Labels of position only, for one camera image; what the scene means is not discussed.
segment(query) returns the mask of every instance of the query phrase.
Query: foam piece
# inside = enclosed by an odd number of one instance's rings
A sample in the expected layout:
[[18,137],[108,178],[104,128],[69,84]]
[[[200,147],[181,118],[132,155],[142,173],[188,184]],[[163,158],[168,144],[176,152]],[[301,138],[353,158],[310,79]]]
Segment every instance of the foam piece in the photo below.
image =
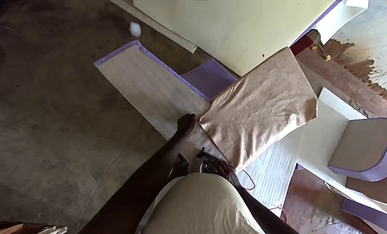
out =
[[209,99],[237,81],[216,60],[210,59],[195,69],[181,75]]
[[347,198],[343,201],[341,209],[387,231],[387,213],[372,209]]
[[387,118],[350,120],[329,161],[338,174],[378,181],[387,177]]

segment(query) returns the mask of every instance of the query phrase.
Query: beige fabric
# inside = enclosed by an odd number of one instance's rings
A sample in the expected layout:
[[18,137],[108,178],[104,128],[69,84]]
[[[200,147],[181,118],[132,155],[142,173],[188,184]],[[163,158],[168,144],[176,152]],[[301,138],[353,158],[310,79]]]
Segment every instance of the beige fabric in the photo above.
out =
[[291,50],[284,48],[219,93],[201,126],[240,170],[315,118],[316,107],[315,93]]
[[237,190],[215,174],[176,178],[157,200],[142,234],[264,233]]
[[[102,63],[98,69],[167,140],[176,132],[178,118],[186,113],[201,116],[210,107],[136,45]],[[191,162],[203,146],[207,152],[223,158],[202,128],[193,133],[180,153]]]

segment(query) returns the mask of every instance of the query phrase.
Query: dirty floor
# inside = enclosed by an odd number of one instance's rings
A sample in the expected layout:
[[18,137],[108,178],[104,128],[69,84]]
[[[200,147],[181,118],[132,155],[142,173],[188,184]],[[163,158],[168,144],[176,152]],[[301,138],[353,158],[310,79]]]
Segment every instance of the dirty floor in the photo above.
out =
[[376,234],[361,219],[340,209],[343,196],[306,169],[295,170],[284,202],[287,222],[302,234]]
[[210,56],[142,23],[135,38],[131,21],[139,22],[108,0],[8,4],[0,17],[0,217],[76,233],[165,143],[92,63],[135,39],[179,74]]

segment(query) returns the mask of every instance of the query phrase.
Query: purple foam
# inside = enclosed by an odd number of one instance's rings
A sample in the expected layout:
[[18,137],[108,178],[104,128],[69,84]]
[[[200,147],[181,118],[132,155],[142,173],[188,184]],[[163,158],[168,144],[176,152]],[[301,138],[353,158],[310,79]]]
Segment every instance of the purple foam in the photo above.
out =
[[[371,119],[364,119],[364,120],[350,120],[350,121],[368,121]],[[379,181],[387,177],[387,147],[385,149],[385,152],[381,155],[381,158],[378,160],[378,162],[372,166],[371,168],[368,168],[363,171],[355,171],[351,169],[343,169],[339,167],[329,166],[328,167],[335,173],[346,175],[352,178],[362,179],[365,181]]]
[[214,59],[186,72],[182,77],[210,99],[237,81]]
[[369,221],[387,231],[387,214],[345,198],[341,210]]
[[153,61],[155,61],[157,64],[159,64],[161,67],[166,69],[170,74],[172,74],[174,77],[176,77],[178,80],[180,80],[183,84],[188,86],[192,91],[197,93],[201,98],[205,99],[207,102],[211,103],[211,99],[209,99],[205,94],[203,94],[201,91],[199,91],[197,88],[195,88],[193,85],[191,85],[189,82],[187,82],[184,78],[179,76],[175,71],[173,71],[170,67],[168,67],[165,63],[160,61],[156,56],[154,56],[150,51],[148,51],[146,48],[144,48],[138,40],[131,41],[122,47],[118,48],[117,50],[111,52],[107,56],[103,57],[102,59],[97,60],[94,62],[94,66],[99,67],[104,62],[108,61],[109,59],[113,58],[114,56],[118,55],[119,53],[123,52],[124,50],[130,48],[131,46],[136,45],[140,51],[142,51],[144,54],[149,56]]

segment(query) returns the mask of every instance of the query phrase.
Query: white board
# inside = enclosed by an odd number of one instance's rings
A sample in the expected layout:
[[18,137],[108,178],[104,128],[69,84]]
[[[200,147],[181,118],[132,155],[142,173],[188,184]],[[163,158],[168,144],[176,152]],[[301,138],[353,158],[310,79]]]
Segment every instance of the white board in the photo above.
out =
[[318,102],[318,117],[298,129],[302,144],[298,151],[297,163],[354,201],[387,213],[381,204],[362,193],[346,188],[347,177],[336,174],[327,167],[348,121],[356,119],[365,117],[323,88]]
[[133,0],[240,76],[290,46],[335,0]]

